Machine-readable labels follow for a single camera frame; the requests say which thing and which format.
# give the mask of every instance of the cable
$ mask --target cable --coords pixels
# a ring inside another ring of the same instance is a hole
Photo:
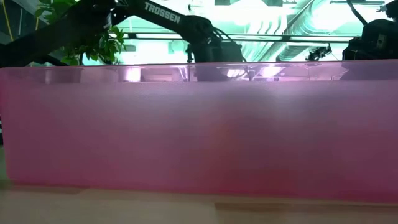
[[[7,15],[7,9],[6,9],[6,2],[5,2],[5,1],[2,2],[2,8],[4,9],[4,15],[6,16],[6,22],[7,22],[7,27],[8,27],[8,33],[9,33],[9,35],[10,35],[11,41],[14,41],[14,38],[13,38],[12,32],[11,32],[10,21],[9,21],[8,15]]]
[[[219,30],[215,29],[214,33],[216,35],[217,38],[219,38],[221,41],[224,40],[223,36],[221,35],[221,33],[219,32]]]
[[[334,55],[334,53],[332,52],[331,55],[336,59],[336,61],[339,61],[338,58],[336,57],[336,55]]]
[[[226,38],[228,38],[228,40],[231,41],[232,43],[237,44],[237,43],[235,42],[235,40],[233,40],[228,34],[226,34],[226,33],[225,33],[224,31],[222,31],[221,29],[219,29],[219,28],[217,28],[217,27],[214,27],[214,29],[215,29],[216,32],[220,32],[220,33],[222,33],[224,36],[226,36]],[[242,60],[243,60],[243,62],[248,62],[248,61],[246,60],[246,58],[243,57],[243,55],[242,55]]]
[[[353,2],[351,0],[347,0],[347,4],[348,6],[351,8],[351,11],[353,12],[353,14],[359,19],[359,21],[362,22],[362,24],[365,26],[366,24],[368,24],[368,22],[366,22],[366,20],[360,15],[360,13],[354,8]]]

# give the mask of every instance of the leaf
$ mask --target leaf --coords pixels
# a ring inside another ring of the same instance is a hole
[[[106,40],[105,40],[104,37],[101,37],[100,40],[99,40],[99,47],[100,48],[104,48],[105,45],[106,45]]]
[[[69,65],[77,66],[77,65],[79,65],[79,60],[77,58],[73,58],[73,59],[70,60]]]
[[[54,13],[58,16],[61,16],[70,8],[70,5],[65,2],[53,2],[50,6],[54,9]]]
[[[38,18],[38,17],[42,16],[44,11],[45,11],[45,9],[43,9],[43,8],[36,10],[35,17]]]
[[[93,54],[93,49],[87,47],[87,49],[86,49],[86,54],[87,54],[87,55],[92,55],[92,54]]]
[[[91,59],[93,59],[94,61],[98,61],[98,55],[92,54]]]
[[[112,50],[111,47],[114,46],[115,43],[116,43],[115,40],[110,40],[110,41],[108,41],[108,42],[106,43],[106,47],[105,47],[105,48],[106,48],[106,49],[109,49],[109,51],[111,51],[111,50]]]
[[[119,39],[123,40],[124,38],[124,32],[123,29],[121,29],[120,34],[119,34]]]
[[[86,52],[86,46],[80,46],[79,52]]]
[[[118,52],[118,50],[117,50],[116,46],[114,45],[111,47],[111,53],[116,53],[116,52]]]
[[[116,43],[116,47],[118,48],[118,52],[119,53],[122,52],[121,44]]]
[[[120,36],[120,30],[119,30],[118,27],[113,26],[113,27],[111,28],[111,31],[114,32],[114,33],[116,34],[116,37]]]
[[[102,36],[105,38],[106,41],[109,40],[109,34],[108,34],[108,32],[103,33]]]
[[[107,55],[109,55],[111,49],[109,47],[105,47],[105,48],[103,48],[103,50],[104,50],[104,56],[107,57]]]
[[[39,0],[42,4],[51,4],[51,0]]]
[[[53,0],[53,1],[54,1],[54,2],[66,3],[66,4],[70,5],[70,6],[76,4],[76,1],[75,1],[75,0]]]
[[[47,21],[51,20],[53,17],[54,17],[54,15],[52,15],[52,14],[47,14],[47,15],[44,15],[44,16],[43,16],[43,18],[44,18],[45,20],[47,20]]]
[[[70,58],[68,58],[68,57],[64,57],[62,60],[61,60],[61,62],[62,63],[67,63],[67,64],[70,64]]]
[[[114,62],[114,53],[111,53],[110,61],[111,61],[111,62]]]
[[[100,59],[102,62],[105,61],[105,58],[104,58],[102,55],[99,55],[99,59]]]
[[[53,8],[51,8],[50,6],[45,5],[45,4],[39,4],[39,5],[37,6],[37,8],[38,8],[38,9],[44,9],[44,10],[46,10],[46,11],[52,11],[52,10],[53,10]]]

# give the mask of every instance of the pink translucent bin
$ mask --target pink translucent bin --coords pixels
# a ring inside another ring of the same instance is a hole
[[[202,65],[253,82],[194,82],[197,66],[2,69],[9,177],[398,202],[398,82],[334,81],[386,78],[397,61]]]

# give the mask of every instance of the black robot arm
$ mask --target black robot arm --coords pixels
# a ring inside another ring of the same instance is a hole
[[[0,47],[0,67],[23,67],[70,42],[99,34],[129,16],[170,29],[190,45],[195,62],[242,62],[240,46],[224,42],[208,19],[185,16],[148,0],[81,0],[56,23]]]

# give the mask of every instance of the ceiling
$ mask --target ceiling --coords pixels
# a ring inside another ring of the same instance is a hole
[[[30,12],[35,11],[38,3],[38,0],[14,1]],[[215,27],[227,34],[360,35],[362,31],[361,23],[354,17],[348,5],[331,4],[331,0],[284,0],[282,7],[269,7],[263,0],[234,0],[229,6],[216,6],[215,0],[154,0],[154,2],[182,14],[207,17]],[[378,7],[377,4],[356,5],[357,10],[368,21],[385,18],[383,13],[376,13]],[[138,17],[130,17],[118,27],[125,32],[170,32]],[[186,44],[181,40],[129,40],[128,43],[135,45],[136,51],[123,52],[120,55],[120,60],[125,64],[186,61],[187,56],[184,53]],[[305,60],[308,48],[314,47],[314,44],[291,46],[272,42],[240,44],[243,45],[244,56],[250,62],[275,61],[277,58]],[[346,44],[331,46],[333,54],[324,60],[341,59],[341,51]]]

